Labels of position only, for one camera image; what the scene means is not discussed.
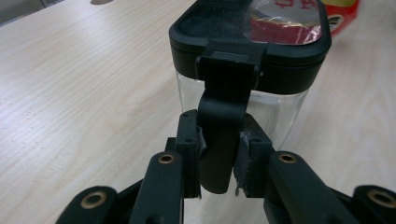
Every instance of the light wood surface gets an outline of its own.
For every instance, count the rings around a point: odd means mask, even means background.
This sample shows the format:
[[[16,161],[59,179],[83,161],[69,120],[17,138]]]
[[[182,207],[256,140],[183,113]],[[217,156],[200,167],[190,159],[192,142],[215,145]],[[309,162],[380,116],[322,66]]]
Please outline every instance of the light wood surface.
[[[54,223],[80,191],[144,176],[180,114],[167,30],[189,1],[65,0],[0,28],[0,223]],[[361,1],[283,149],[323,181],[396,191],[396,3]],[[267,223],[262,200],[204,194],[185,223]]]

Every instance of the wooden table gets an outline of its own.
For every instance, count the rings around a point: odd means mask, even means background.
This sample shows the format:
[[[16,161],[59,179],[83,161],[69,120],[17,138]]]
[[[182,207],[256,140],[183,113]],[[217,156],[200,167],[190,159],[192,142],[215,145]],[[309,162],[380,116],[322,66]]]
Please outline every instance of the wooden table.
[[[167,30],[192,1],[66,0],[0,28],[0,223],[54,223],[96,185],[120,191],[175,136]],[[396,191],[392,0],[362,1],[333,40],[283,149],[323,181]],[[185,223],[266,223],[262,200],[186,201]]]

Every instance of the red package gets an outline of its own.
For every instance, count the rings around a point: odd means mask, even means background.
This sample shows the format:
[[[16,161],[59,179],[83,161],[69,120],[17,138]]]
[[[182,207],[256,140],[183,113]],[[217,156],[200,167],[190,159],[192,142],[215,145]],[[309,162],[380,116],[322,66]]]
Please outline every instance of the red package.
[[[356,17],[359,0],[322,0],[332,35],[339,34]],[[304,45],[321,36],[316,0],[253,0],[250,30],[246,36],[257,42]]]
[[[326,5],[332,35],[338,35],[358,16],[359,0],[321,0]]]

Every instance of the plastic container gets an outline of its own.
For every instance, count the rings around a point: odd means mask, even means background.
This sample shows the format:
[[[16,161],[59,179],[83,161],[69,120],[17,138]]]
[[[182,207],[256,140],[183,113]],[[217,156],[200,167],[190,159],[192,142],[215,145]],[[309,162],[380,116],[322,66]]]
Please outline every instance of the plastic container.
[[[331,45],[319,1],[201,0],[174,23],[169,35],[182,110],[198,108],[205,76],[216,75],[202,68],[203,57],[251,66],[247,112],[275,149],[285,141]]]

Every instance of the table surface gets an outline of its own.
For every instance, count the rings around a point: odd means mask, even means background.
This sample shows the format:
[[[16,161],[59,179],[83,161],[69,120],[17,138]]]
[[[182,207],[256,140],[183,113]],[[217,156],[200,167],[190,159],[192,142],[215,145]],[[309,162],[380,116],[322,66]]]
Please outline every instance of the table surface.
[[[0,223],[53,223],[83,189],[120,191],[175,136],[168,28],[192,1],[66,0],[0,28]],[[396,3],[362,0],[283,149],[330,187],[396,191]],[[262,200],[186,200],[185,223],[266,223]]]

